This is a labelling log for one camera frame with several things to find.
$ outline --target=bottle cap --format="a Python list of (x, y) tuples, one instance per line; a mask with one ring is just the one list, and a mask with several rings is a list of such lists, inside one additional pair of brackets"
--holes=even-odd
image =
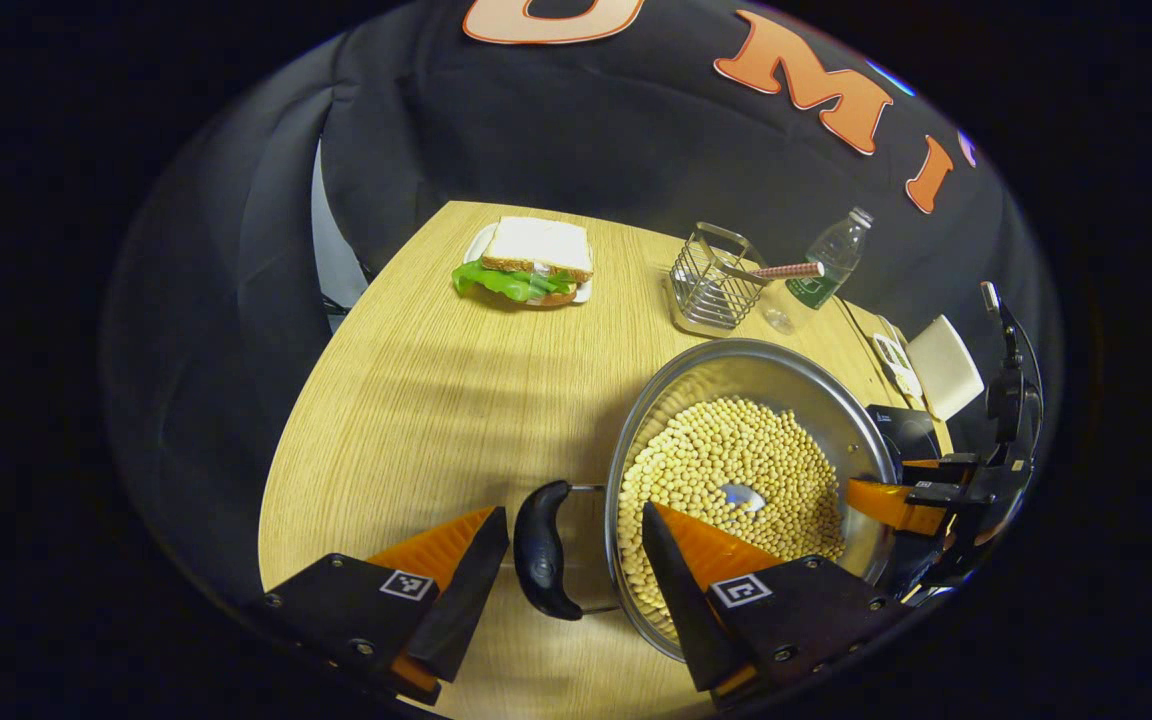
[(865, 213), (861, 209), (851, 209), (851, 213), (847, 213), (847, 217), (851, 218), (861, 227), (869, 229), (873, 227), (874, 218), (869, 213)]

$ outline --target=white plate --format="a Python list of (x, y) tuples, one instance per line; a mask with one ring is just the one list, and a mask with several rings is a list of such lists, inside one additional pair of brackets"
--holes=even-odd
[[(473, 241), (470, 242), (470, 249), (465, 250), (465, 259), (462, 263), (472, 263), (482, 258), (483, 252), (488, 249), (488, 242), (492, 242), (492, 233), (495, 232), (497, 223), (491, 223), (479, 230), (479, 234), (473, 236)], [(582, 282), (576, 286), (576, 300), (573, 300), (573, 305), (579, 305), (581, 302), (589, 300), (590, 295), (594, 293), (594, 281), (589, 279), (589, 281)]]

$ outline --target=plastic water bottle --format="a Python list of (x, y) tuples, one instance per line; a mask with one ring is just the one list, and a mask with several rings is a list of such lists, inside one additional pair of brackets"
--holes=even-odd
[(791, 295), (804, 305), (819, 310), (838, 287), (851, 276), (865, 250), (865, 232), (874, 218), (861, 209), (851, 209), (841, 222), (829, 225), (808, 249), (808, 263), (824, 264), (824, 278), (786, 281)]

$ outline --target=orange letter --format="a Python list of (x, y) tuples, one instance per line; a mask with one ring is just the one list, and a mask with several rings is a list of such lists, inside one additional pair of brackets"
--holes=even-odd
[(954, 169), (954, 160), (946, 154), (940, 142), (927, 137), (927, 158), (923, 160), (923, 169), (918, 172), (918, 177), (905, 181), (905, 195), (918, 205), (918, 210), (929, 215), (937, 209), (937, 191), (941, 190), (945, 176)]
[(643, 0), (594, 0), (573, 18), (535, 18), (526, 14), (531, 0), (475, 0), (465, 14), (465, 35), (502, 45), (559, 45), (598, 40), (630, 26)]
[(813, 108), (836, 97), (833, 108), (820, 109), (820, 122), (847, 145), (872, 156), (878, 119), (882, 108), (892, 105), (890, 94), (856, 70), (824, 71), (813, 51), (790, 29), (746, 10), (736, 14), (749, 20), (745, 46), (730, 60), (714, 60), (714, 69), (741, 85), (776, 94), (781, 83), (772, 73), (780, 63), (790, 81), (790, 101), (795, 108)]

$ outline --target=sandwich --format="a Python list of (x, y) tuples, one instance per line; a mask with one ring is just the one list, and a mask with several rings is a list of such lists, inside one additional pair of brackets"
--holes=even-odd
[(594, 276), (585, 228), (539, 218), (500, 218), (477, 260), (452, 272), (460, 295), (475, 285), (528, 305), (566, 305)]

